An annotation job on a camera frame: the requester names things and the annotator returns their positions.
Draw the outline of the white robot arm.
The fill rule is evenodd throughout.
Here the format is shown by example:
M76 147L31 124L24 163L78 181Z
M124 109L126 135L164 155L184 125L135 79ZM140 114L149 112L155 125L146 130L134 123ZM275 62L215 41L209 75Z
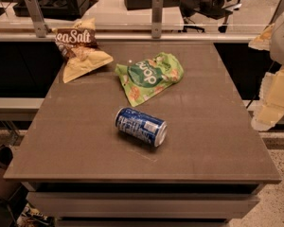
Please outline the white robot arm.
M267 131L284 116L284 12L249 43L251 48L268 50L273 61L281 65L276 73L266 72L259 89L259 103L251 125Z

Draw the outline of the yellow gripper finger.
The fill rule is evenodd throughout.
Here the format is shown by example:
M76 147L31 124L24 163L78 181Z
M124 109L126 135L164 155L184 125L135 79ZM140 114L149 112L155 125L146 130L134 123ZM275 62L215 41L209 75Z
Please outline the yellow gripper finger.
M259 104L251 125L256 131L267 131L284 116L284 66L275 74L266 73L260 86Z
M249 42L248 46L255 50L269 51L274 26L274 24L268 25L259 35Z

